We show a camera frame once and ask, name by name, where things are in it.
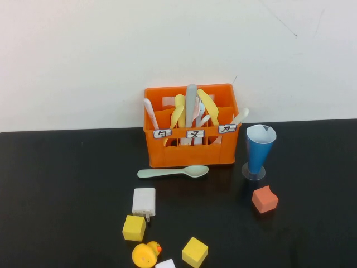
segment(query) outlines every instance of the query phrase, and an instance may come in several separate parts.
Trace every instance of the yellow foam cube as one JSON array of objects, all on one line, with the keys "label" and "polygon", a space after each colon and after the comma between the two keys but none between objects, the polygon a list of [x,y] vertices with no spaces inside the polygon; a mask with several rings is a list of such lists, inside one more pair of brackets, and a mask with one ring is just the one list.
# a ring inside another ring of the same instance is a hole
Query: yellow foam cube
[{"label": "yellow foam cube", "polygon": [[208,247],[195,237],[182,250],[182,259],[193,268],[199,268],[208,254]]},{"label": "yellow foam cube", "polygon": [[144,217],[127,215],[123,227],[124,239],[138,242],[143,241],[145,228]]}]

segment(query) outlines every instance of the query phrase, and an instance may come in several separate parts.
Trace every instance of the cup stand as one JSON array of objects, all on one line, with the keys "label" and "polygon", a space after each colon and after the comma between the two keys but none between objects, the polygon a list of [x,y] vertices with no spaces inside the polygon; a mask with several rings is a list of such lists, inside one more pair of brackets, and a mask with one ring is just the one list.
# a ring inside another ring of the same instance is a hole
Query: cup stand
[{"label": "cup stand", "polygon": [[245,163],[242,166],[242,174],[243,176],[245,176],[248,180],[261,180],[265,177],[266,175],[266,169],[264,168],[264,166],[262,166],[262,168],[260,169],[260,171],[256,174],[253,174],[249,171],[248,169],[248,163]]}]

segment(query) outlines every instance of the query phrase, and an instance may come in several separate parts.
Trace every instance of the white charger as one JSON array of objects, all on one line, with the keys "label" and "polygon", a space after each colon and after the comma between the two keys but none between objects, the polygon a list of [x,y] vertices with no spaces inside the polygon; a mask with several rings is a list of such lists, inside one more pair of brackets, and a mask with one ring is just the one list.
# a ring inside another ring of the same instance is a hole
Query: white charger
[{"label": "white charger", "polygon": [[146,221],[155,216],[156,190],[155,188],[135,188],[133,197],[133,215],[144,216]]}]

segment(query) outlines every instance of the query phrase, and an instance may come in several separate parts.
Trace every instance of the white spoon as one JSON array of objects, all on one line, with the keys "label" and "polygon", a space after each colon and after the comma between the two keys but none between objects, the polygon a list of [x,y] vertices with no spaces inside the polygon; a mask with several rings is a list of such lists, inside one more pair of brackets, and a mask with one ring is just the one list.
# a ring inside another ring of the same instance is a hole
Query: white spoon
[{"label": "white spoon", "polygon": [[142,169],[138,171],[139,178],[150,178],[172,174],[186,174],[192,178],[198,178],[208,172],[207,166],[188,166],[184,169]]},{"label": "white spoon", "polygon": [[[248,108],[243,108],[240,113],[236,117],[234,117],[233,121],[231,124],[239,125],[249,114],[249,109]],[[222,136],[219,136],[216,138],[216,140],[213,142],[215,144],[221,144],[222,143]]]},{"label": "white spoon", "polygon": [[154,129],[158,130],[158,124],[156,121],[155,113],[154,113],[154,110],[152,108],[152,105],[151,105],[151,102],[149,99],[144,99],[144,106],[145,106],[147,113],[149,114],[149,117],[151,119],[152,125],[154,126]]}]

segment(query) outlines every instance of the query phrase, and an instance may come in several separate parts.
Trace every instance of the black table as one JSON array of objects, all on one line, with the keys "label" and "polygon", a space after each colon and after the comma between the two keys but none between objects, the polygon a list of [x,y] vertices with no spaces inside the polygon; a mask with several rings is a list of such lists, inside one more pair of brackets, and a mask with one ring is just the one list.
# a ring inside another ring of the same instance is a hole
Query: black table
[{"label": "black table", "polygon": [[[241,174],[249,124],[235,165],[203,180],[138,180],[141,128],[0,134],[0,267],[134,267],[122,228],[137,187],[157,191],[144,241],[177,268],[192,236],[209,247],[202,268],[356,267],[357,120],[268,125],[278,138],[257,183]],[[261,216],[251,198],[265,185],[279,203]]]}]

